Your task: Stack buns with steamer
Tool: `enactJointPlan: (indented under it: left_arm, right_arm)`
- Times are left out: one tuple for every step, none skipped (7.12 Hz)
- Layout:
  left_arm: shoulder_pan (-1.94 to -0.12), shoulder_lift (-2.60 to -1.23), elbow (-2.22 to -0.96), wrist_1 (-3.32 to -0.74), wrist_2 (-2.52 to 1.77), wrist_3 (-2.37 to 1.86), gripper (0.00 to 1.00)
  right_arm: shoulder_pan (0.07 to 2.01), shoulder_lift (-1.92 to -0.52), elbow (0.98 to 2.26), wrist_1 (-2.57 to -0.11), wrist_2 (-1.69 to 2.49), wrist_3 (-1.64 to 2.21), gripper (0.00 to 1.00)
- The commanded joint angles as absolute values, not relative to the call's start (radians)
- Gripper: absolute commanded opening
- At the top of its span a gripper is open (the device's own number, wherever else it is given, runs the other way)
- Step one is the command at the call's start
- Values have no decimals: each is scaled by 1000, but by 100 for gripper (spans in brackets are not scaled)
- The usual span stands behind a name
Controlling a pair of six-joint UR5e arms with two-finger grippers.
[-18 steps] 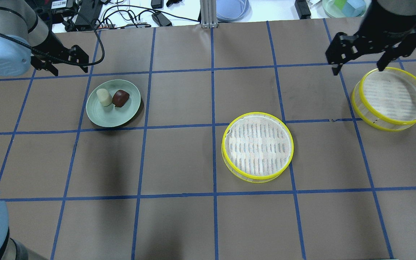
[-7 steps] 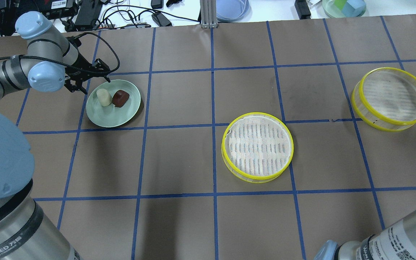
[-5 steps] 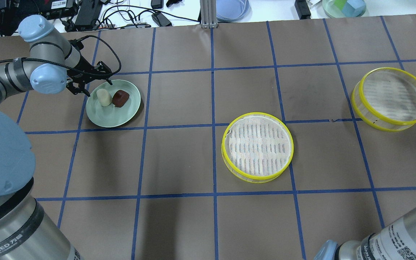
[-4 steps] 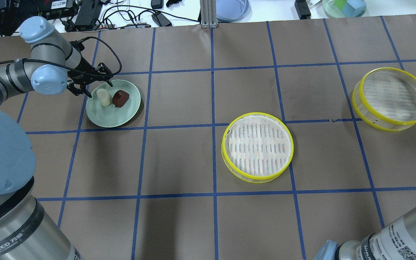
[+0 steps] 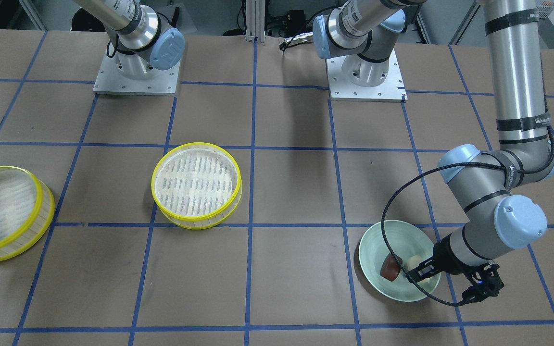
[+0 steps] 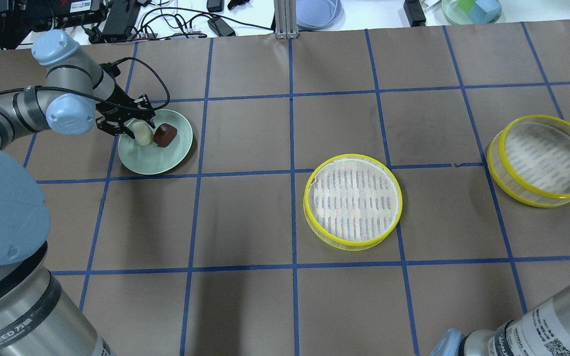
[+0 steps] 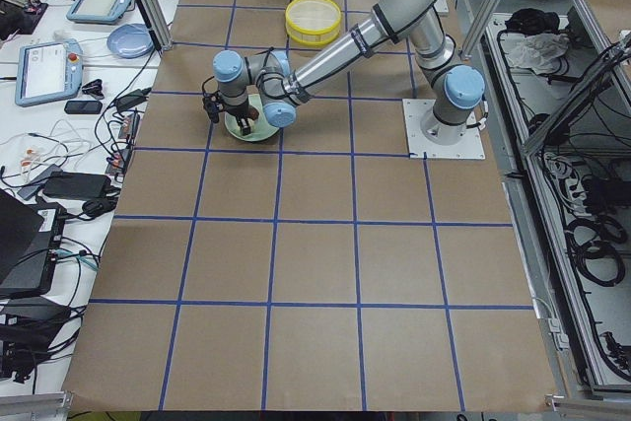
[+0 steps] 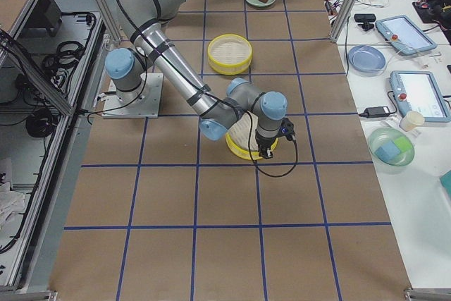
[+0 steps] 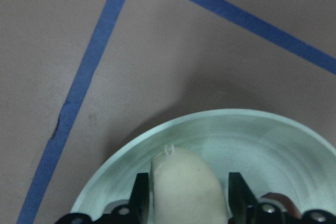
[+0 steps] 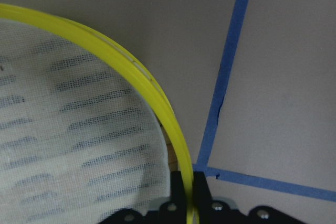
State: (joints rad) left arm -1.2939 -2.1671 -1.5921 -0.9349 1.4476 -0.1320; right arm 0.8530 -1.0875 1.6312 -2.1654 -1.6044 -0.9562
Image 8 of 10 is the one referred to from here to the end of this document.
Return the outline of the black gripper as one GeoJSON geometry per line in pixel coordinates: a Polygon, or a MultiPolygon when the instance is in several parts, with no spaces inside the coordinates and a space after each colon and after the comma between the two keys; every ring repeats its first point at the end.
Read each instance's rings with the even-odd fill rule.
{"type": "Polygon", "coordinates": [[[264,137],[263,135],[257,133],[255,140],[258,146],[259,156],[263,159],[272,159],[273,150],[272,146],[277,141],[276,137],[264,137]]]}

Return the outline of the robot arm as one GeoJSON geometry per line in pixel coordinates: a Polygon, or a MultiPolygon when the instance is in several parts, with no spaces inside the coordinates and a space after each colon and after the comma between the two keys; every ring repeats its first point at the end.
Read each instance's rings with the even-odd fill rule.
{"type": "Polygon", "coordinates": [[[186,1],[116,0],[118,22],[145,61],[161,70],[199,115],[199,128],[205,137],[221,139],[245,113],[251,112],[257,117],[259,156],[272,158],[271,146],[276,139],[293,134],[285,116],[287,99],[279,92],[262,92],[242,78],[232,80],[225,99],[214,96],[161,28],[162,22],[174,18],[186,1]]]}

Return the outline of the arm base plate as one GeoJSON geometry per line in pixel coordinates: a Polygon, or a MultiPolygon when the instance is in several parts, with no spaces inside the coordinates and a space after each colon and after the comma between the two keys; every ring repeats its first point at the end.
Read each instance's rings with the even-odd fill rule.
{"type": "Polygon", "coordinates": [[[104,101],[103,118],[157,118],[163,88],[162,73],[142,73],[142,84],[131,92],[121,92],[110,80],[104,101]]]}

